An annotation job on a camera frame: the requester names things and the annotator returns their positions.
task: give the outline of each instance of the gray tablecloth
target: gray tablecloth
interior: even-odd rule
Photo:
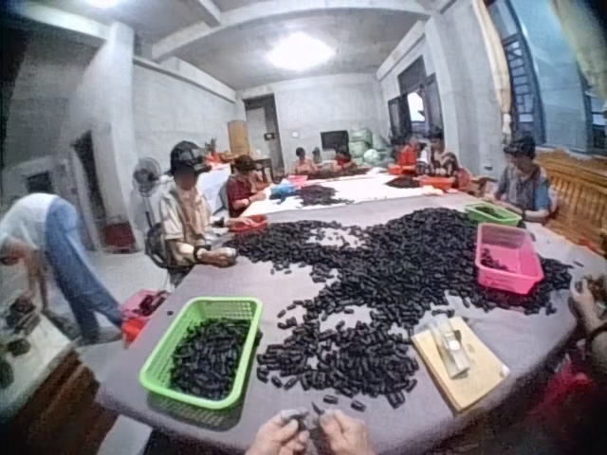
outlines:
[[[440,198],[416,197],[362,203],[353,206],[306,211],[290,211],[270,215],[270,221],[296,221],[303,218],[323,221],[339,221],[345,225],[369,226],[384,223],[415,209],[425,207],[451,207],[461,209],[469,203],[469,196],[445,195]],[[550,234],[543,227],[534,228],[536,247],[545,256],[571,260],[572,244]],[[189,423],[174,418],[157,408],[148,393],[138,383],[138,372],[146,357],[171,323],[175,314],[189,299],[198,296],[251,296],[264,304],[261,329],[264,337],[260,349],[282,340],[286,333],[276,328],[276,314],[292,300],[311,299],[322,288],[309,278],[310,267],[293,269],[293,273],[270,275],[271,264],[253,264],[239,258],[232,268],[219,269],[198,266],[183,281],[176,292],[156,312],[146,329],[131,348],[118,359],[113,372],[101,385],[98,400],[104,406],[146,423],[162,431],[182,438],[193,438],[223,447],[245,449],[253,441],[256,431],[268,418],[279,410],[305,406],[310,402],[322,402],[325,392],[303,391],[296,386],[290,391],[277,390],[271,384],[263,384],[254,371],[246,388],[241,408],[232,415],[217,415],[214,423],[207,425]],[[510,375],[487,397],[472,409],[454,414],[432,382],[430,373],[423,366],[417,373],[418,386],[407,396],[407,403],[393,410],[384,397],[361,397],[367,411],[362,417],[370,431],[378,453],[423,453],[440,440],[465,427],[470,419],[500,404],[516,388],[533,377],[545,359],[569,337],[575,321],[566,307],[568,293],[555,293],[558,312],[524,316],[517,311],[496,309],[488,314],[477,309],[466,309],[454,299],[456,313],[469,318],[469,325],[481,340],[507,365]],[[355,315],[333,315],[324,324],[333,326],[338,319],[348,317],[347,322],[366,319],[368,313],[357,308]],[[424,320],[417,330],[421,330]],[[349,414],[350,400],[341,398],[338,406]]]

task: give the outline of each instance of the wooden cabinet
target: wooden cabinet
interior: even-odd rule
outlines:
[[[234,157],[249,155],[250,144],[248,143],[247,123],[244,120],[228,122],[228,134],[230,136],[230,151]]]

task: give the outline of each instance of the red shirt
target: red shirt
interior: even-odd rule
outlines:
[[[242,181],[233,175],[228,179],[228,183],[226,184],[226,194],[228,195],[228,210],[230,211],[230,217],[237,218],[245,211],[246,207],[235,209],[234,202],[241,199],[248,199],[255,193],[252,190],[252,185],[249,180]]]

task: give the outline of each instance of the pink basket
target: pink basket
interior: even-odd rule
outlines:
[[[488,249],[491,257],[505,265],[508,271],[481,264],[481,255]],[[476,266],[478,282],[482,286],[528,294],[543,280],[542,265],[529,232],[518,227],[482,223],[476,237]]]

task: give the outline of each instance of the red container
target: red container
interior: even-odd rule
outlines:
[[[505,265],[508,271],[481,264],[483,250]],[[476,237],[476,267],[478,283],[482,286],[528,294],[531,288],[543,280],[543,270],[531,240],[531,235],[519,227],[482,223]]]
[[[390,166],[388,166],[388,174],[389,175],[401,175],[402,168],[400,166],[391,164]]]
[[[428,177],[427,175],[420,178],[419,184],[422,187],[430,185],[431,187],[438,188],[442,191],[450,190],[453,185],[451,180],[447,177]]]
[[[264,229],[267,226],[267,217],[265,215],[251,215],[246,216],[245,218],[253,220],[256,225],[247,226],[244,223],[236,223],[235,225],[230,226],[230,232],[241,234],[243,232],[250,232],[252,230]]]

